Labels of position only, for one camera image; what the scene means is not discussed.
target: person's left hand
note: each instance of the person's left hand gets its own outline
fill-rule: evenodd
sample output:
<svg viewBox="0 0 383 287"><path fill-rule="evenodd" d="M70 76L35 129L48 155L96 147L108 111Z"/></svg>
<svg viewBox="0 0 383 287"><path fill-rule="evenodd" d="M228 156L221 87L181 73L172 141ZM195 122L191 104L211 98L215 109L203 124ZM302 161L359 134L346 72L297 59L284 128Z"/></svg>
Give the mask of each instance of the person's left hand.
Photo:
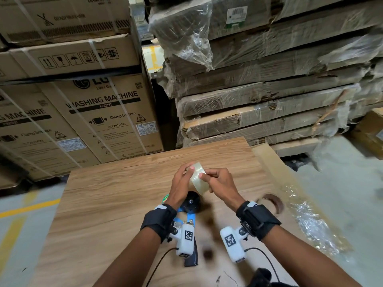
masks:
<svg viewBox="0 0 383 287"><path fill-rule="evenodd" d="M166 200L166 204L169 204L175 210L177 210L186 199L189 192L189 180L193 176L194 167L190 167L194 162L186 163L175 173L172 180L172 188L170 189L169 197Z"/></svg>

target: white label sticker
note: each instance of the white label sticker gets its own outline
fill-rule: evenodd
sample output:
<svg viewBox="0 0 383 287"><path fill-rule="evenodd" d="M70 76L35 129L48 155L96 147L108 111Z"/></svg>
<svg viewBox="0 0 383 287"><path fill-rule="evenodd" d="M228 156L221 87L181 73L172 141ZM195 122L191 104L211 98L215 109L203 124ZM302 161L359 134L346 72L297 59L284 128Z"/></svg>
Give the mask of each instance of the white label sticker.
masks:
<svg viewBox="0 0 383 287"><path fill-rule="evenodd" d="M380 140L383 141L383 130L381 130L376 136L377 136Z"/></svg>
<svg viewBox="0 0 383 287"><path fill-rule="evenodd" d="M246 19L247 6L227 9L226 24L243 22Z"/></svg>
<svg viewBox="0 0 383 287"><path fill-rule="evenodd" d="M57 144L59 144L66 152L86 148L80 138L57 141Z"/></svg>
<svg viewBox="0 0 383 287"><path fill-rule="evenodd" d="M140 136L158 132L156 122L139 124L136 127Z"/></svg>

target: black wrist strap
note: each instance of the black wrist strap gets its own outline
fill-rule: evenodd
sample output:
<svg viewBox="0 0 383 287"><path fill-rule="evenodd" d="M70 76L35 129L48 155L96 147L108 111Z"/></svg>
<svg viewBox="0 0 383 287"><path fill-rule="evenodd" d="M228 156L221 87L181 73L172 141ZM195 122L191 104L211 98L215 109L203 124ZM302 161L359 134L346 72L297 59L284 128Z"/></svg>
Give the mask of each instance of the black wrist strap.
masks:
<svg viewBox="0 0 383 287"><path fill-rule="evenodd" d="M236 212L249 235L262 240L268 232L281 222L262 204L244 202Z"/></svg>
<svg viewBox="0 0 383 287"><path fill-rule="evenodd" d="M161 242L163 242L170 233L170 227L176 215L177 211L170 205L159 205L145 215L140 230L150 227L160 236Z"/></svg>

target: wood grain surface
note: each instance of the wood grain surface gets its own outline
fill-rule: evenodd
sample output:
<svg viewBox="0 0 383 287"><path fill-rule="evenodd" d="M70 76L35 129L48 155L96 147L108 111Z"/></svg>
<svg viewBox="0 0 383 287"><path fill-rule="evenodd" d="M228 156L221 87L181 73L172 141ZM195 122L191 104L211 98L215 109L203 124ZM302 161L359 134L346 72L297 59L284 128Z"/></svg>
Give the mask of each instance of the wood grain surface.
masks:
<svg viewBox="0 0 383 287"><path fill-rule="evenodd" d="M205 169L227 167L247 200L256 201L266 193L278 195L244 138L73 171L30 286L92 286L137 234L145 213L169 193L179 166L189 161L199 161ZM214 194L205 193L203 199L204 207L196 216L195 229L199 265L185 268L183 259L170 252L149 286L235 287L236 283L244 286L258 267L272 271L266 258L254 250L240 264L230 261L219 231L228 225L238 227L239 220ZM277 216L283 227L304 238L286 208ZM149 274L175 243L173 240L161 244ZM243 241L243 246L262 248L279 270L281 281L294 284L257 239L249 238Z"/></svg>

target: black cable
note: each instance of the black cable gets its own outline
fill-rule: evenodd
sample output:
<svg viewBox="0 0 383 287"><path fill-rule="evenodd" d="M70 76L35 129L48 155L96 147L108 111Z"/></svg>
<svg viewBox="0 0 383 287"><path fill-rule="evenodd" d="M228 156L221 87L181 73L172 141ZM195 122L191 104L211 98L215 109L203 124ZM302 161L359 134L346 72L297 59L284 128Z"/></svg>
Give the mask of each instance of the black cable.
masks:
<svg viewBox="0 0 383 287"><path fill-rule="evenodd" d="M152 279L152 277L153 277L154 273L156 272L158 266L160 265L162 259L163 259L163 258L166 256L166 254L169 253L171 250L178 250L178 248L171 248L171 249L169 249L169 250L166 251L166 253L162 256L162 258L161 258L160 261L158 262L158 264L157 264L156 268L154 269L152 275L150 276L148 282L146 283L146 287L149 286L150 280Z"/></svg>
<svg viewBox="0 0 383 287"><path fill-rule="evenodd" d="M265 252L264 252L264 251L262 251L262 250L261 250L261 249L259 249L259 248L248 248L248 249L246 249L246 250L245 250L245 253L246 253L247 251L249 251L249 250L258 250L258 251L261 251L261 253L265 255L266 259L268 259L268 261L270 262L270 265L271 265L271 267L272 267L272 268L273 268L273 270L274 270L274 273L275 273L276 279L277 279L277 280L278 280L278 282L280 283L281 281L279 280L278 274L276 273L276 270L275 270L275 268L274 268L274 266L273 266L273 263L271 263L270 259L269 259L269 258L268 258L268 256L265 254Z"/></svg>

